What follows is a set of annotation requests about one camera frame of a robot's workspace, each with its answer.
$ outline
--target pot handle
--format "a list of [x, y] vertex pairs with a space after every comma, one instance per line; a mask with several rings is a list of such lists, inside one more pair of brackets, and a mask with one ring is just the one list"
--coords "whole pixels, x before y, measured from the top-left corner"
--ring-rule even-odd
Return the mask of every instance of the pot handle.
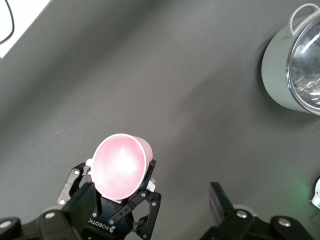
[[[292, 22], [294, 20], [294, 17], [303, 8], [310, 8], [312, 12], [310, 15], [305, 17], [301, 22], [299, 22], [299, 24], [293, 29]], [[287, 26], [288, 30], [287, 30], [286, 36], [290, 38], [297, 35], [307, 25], [308, 22], [310, 22], [313, 18], [315, 18], [319, 14], [320, 14], [320, 8], [313, 3], [307, 3], [298, 7], [289, 18], [289, 22]]]

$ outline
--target black cable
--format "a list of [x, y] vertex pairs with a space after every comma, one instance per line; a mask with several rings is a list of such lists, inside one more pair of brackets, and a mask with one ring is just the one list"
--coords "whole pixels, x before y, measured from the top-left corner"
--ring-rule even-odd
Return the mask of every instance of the black cable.
[[12, 14], [12, 11], [11, 11], [11, 7], [8, 3], [8, 0], [4, 0], [6, 5], [8, 6], [8, 9], [9, 9], [9, 12], [10, 12], [10, 16], [11, 16], [11, 21], [12, 21], [12, 31], [11, 33], [5, 38], [3, 39], [2, 41], [0, 41], [0, 44], [3, 44], [5, 41], [7, 41], [9, 38], [11, 38], [11, 36], [14, 34], [15, 32], [15, 21], [14, 21], [14, 16]]

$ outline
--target white pot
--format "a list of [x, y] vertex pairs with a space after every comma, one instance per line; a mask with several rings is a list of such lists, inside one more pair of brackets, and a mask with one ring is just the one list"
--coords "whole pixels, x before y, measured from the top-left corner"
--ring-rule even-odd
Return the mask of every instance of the white pot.
[[[303, 8], [310, 8], [311, 14], [293, 27], [294, 17]], [[308, 3], [295, 10], [287, 26], [269, 43], [263, 56], [261, 73], [265, 89], [278, 104], [320, 115], [320, 47], [317, 46], [320, 45], [320, 31], [312, 36], [318, 27], [320, 29], [318, 6]], [[316, 59], [316, 64], [303, 62], [310, 58]], [[303, 74], [306, 72], [303, 68], [308, 68], [307, 74]]]

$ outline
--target white object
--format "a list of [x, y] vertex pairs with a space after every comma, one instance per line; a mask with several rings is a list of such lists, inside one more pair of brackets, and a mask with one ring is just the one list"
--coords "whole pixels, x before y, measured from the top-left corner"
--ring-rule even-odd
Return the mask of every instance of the white object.
[[311, 203], [320, 209], [320, 178], [317, 180], [314, 188], [314, 196], [310, 199]]
[[[304, 8], [310, 8], [311, 14], [293, 27], [296, 14]], [[278, 104], [288, 109], [317, 115], [320, 115], [320, 99], [313, 96], [318, 93], [313, 91], [320, 84], [320, 72], [314, 75], [306, 74], [299, 79], [297, 77], [294, 79], [292, 64], [294, 57], [301, 57], [303, 60], [309, 52], [308, 48], [314, 45], [318, 39], [319, 35], [314, 35], [311, 41], [303, 46], [299, 45], [301, 41], [304, 41], [303, 37], [308, 31], [315, 24], [319, 24], [319, 16], [320, 8], [312, 3], [302, 5], [295, 10], [289, 18], [287, 26], [282, 28], [269, 43], [263, 56], [261, 69], [265, 89]]]
[[[152, 158], [147, 141], [119, 133], [107, 137], [86, 164], [91, 167], [92, 181], [102, 197], [118, 202], [141, 187]], [[154, 191], [152, 180], [148, 188]]]

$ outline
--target robotic arm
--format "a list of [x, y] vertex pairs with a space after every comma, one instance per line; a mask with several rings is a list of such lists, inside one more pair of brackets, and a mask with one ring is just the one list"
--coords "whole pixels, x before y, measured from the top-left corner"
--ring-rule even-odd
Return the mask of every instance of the robotic arm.
[[201, 240], [314, 240], [295, 219], [274, 216], [264, 222], [244, 209], [234, 209], [218, 182], [210, 184], [214, 226]]
[[[134, 231], [141, 239], [151, 239], [161, 203], [161, 194], [147, 189], [156, 161], [149, 164], [141, 188], [121, 203], [106, 199], [91, 180], [85, 163], [71, 169], [58, 197], [60, 210], [48, 210], [21, 225], [19, 218], [0, 219], [0, 240], [124, 240]], [[86, 183], [80, 182], [86, 177]], [[134, 222], [133, 210], [149, 203], [148, 215]]]

